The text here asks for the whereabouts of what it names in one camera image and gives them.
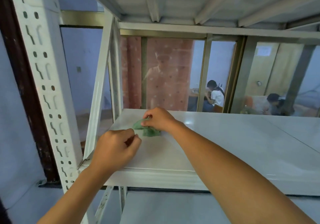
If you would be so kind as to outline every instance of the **glass pane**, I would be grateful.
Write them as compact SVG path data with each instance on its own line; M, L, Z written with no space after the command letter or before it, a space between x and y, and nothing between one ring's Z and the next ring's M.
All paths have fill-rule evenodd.
M320 46L256 47L240 113L318 117Z
M203 49L203 41L192 39L147 40L147 109L196 110L197 92L191 87L199 88Z
M233 41L212 41L203 112L222 113L235 44Z
M141 107L141 37L121 37L123 108Z
M96 0L59 0L61 10L103 11Z
M61 34L80 141L84 147L94 93L102 29L61 28ZM99 136L106 132L113 123L108 71L106 71L104 83Z

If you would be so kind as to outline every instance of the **dark wooden frame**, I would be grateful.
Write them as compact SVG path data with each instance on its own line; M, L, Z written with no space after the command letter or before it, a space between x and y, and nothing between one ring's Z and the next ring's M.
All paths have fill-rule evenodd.
M0 14L0 30L47 182L59 183L54 154L13 0L0 0Z

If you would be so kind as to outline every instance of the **green rag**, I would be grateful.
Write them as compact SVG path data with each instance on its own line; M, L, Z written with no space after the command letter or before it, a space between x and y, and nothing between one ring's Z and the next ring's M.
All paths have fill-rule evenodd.
M142 119L142 120L138 120L137 122L135 122L132 126L133 129L143 129L143 136L148 136L148 137L153 137L153 136L159 136L160 135L160 131L156 130L153 127L149 127L149 126L142 126L141 122L144 120L148 120L148 119Z

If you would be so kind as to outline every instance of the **black hair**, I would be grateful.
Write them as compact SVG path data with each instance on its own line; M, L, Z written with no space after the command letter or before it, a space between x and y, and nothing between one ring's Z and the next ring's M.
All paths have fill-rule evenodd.
M210 80L207 83L207 88L216 88L217 87L217 83L214 80Z
M214 80L208 81L207 88L214 88L214 91L220 91L222 93L223 97L225 97L224 91L222 90L221 87L217 86L216 81L214 81Z
M270 93L269 96L266 98L269 103L273 103L279 100L280 95L277 93Z

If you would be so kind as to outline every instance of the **paper sign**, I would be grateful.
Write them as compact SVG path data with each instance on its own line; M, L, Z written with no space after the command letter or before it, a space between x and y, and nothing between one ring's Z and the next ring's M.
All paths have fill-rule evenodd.
M270 56L272 47L271 46L257 46L257 56Z

